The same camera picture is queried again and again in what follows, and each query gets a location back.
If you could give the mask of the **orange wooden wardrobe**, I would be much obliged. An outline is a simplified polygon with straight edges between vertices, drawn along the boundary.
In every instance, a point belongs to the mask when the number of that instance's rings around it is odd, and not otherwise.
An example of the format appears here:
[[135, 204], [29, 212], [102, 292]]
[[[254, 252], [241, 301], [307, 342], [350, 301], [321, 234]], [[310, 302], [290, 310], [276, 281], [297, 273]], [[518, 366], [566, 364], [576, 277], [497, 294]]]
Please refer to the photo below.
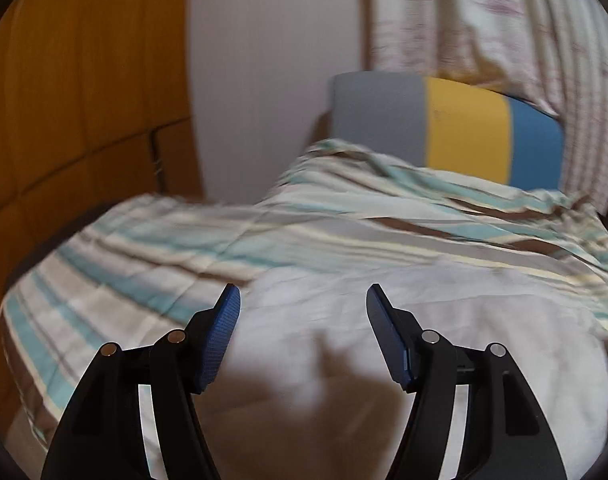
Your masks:
[[[12, 0], [0, 19], [0, 307], [22, 263], [103, 206], [202, 195], [187, 0]], [[0, 326], [0, 436], [20, 406]]]

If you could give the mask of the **pink patterned curtain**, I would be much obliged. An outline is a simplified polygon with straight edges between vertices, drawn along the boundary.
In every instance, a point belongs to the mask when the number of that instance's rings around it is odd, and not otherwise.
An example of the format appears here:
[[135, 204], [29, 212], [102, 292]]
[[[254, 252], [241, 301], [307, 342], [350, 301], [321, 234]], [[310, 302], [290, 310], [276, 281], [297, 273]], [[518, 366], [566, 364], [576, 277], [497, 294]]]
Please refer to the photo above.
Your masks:
[[608, 203], [608, 14], [599, 0], [372, 0], [378, 70], [515, 96], [558, 119], [561, 187]]

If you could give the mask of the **grey yellow blue headboard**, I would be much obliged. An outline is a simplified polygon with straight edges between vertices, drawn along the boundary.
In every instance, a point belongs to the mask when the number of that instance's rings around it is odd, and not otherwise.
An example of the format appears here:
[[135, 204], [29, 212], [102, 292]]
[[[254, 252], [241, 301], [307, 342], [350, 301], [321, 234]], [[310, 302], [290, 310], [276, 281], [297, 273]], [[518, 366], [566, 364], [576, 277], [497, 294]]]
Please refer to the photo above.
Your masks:
[[560, 124], [523, 101], [461, 82], [387, 72], [337, 75], [330, 134], [413, 166], [521, 190], [561, 185]]

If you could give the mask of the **light grey quilted down jacket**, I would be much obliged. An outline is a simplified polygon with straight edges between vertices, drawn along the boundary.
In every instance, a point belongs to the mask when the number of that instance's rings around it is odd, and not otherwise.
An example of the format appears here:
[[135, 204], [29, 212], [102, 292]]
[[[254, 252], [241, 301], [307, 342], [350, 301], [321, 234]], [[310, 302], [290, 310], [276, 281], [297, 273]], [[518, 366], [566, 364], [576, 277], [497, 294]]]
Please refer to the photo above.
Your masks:
[[505, 346], [534, 391], [569, 478], [608, 434], [607, 332], [588, 306], [508, 269], [437, 261], [340, 274], [273, 270], [242, 295], [215, 382], [195, 408], [224, 479], [382, 479], [415, 397], [421, 336], [404, 344], [367, 293], [433, 343]]

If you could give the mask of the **striped teal brown bed duvet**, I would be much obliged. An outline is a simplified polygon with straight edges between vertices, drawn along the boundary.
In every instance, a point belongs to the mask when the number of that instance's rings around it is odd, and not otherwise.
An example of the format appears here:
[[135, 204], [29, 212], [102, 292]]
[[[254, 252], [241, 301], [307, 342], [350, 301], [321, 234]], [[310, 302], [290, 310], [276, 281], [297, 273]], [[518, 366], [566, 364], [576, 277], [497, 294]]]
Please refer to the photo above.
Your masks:
[[580, 194], [418, 168], [342, 140], [313, 144], [255, 205], [144, 194], [75, 226], [1, 305], [5, 354], [48, 445], [107, 340], [148, 344], [223, 286], [280, 269], [337, 273], [436, 259], [513, 269], [581, 302], [608, 339], [608, 232]]

